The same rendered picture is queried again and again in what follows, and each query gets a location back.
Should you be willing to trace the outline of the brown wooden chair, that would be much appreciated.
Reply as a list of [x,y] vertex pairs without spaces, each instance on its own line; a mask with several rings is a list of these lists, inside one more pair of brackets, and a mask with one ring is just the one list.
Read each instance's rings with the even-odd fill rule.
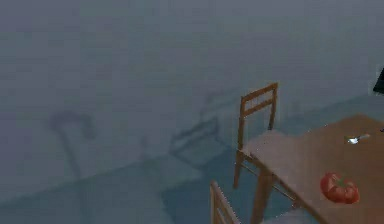
[[[277,108],[277,92],[278,83],[275,82],[261,89],[250,92],[240,98],[233,188],[238,188],[242,169],[247,169],[249,172],[254,173],[251,168],[244,164],[244,162],[248,162],[260,170],[258,173],[259,177],[261,177],[261,171],[265,169],[266,174],[264,175],[263,180],[265,180],[267,177],[270,177],[272,180],[272,187],[288,199],[294,201],[294,196],[288,190],[282,190],[275,185],[275,182],[281,185],[283,185],[283,183],[261,160],[263,155],[276,152],[278,144],[285,143],[289,139],[287,135],[274,130]],[[258,137],[249,140],[247,143],[244,143],[246,118],[265,107],[270,108],[267,130]]]
[[[233,210],[218,183],[210,182],[210,224],[244,224]],[[302,209],[294,209],[268,218],[260,224],[312,224],[311,218]]]

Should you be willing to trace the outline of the brown wooden table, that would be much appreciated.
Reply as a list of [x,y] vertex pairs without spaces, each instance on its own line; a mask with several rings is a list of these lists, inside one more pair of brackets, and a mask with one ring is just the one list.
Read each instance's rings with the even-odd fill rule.
[[[346,141],[363,134],[370,137]],[[358,114],[288,137],[261,160],[320,224],[384,224],[384,121]],[[327,200],[320,180],[328,172],[355,183],[360,200],[349,205]]]

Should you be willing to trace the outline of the red tomato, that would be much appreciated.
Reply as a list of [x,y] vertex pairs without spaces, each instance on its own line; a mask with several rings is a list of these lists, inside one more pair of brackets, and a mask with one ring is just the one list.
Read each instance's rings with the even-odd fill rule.
[[320,180],[323,196],[331,202],[354,204],[360,200],[357,185],[336,173],[326,173]]

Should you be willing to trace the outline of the silver spoon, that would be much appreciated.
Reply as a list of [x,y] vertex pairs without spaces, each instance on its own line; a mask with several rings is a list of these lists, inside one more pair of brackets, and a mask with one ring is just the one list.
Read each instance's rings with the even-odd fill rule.
[[347,136],[346,141],[349,144],[358,144],[360,140],[367,139],[370,137],[370,134],[363,134],[359,136]]

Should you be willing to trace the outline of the black flat object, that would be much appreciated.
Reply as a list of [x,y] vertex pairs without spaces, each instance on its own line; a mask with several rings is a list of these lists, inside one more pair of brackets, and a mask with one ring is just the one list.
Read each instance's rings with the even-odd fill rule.
[[377,82],[375,83],[375,86],[373,87],[373,91],[375,93],[383,94],[384,95],[384,67],[381,69],[380,75],[377,79]]

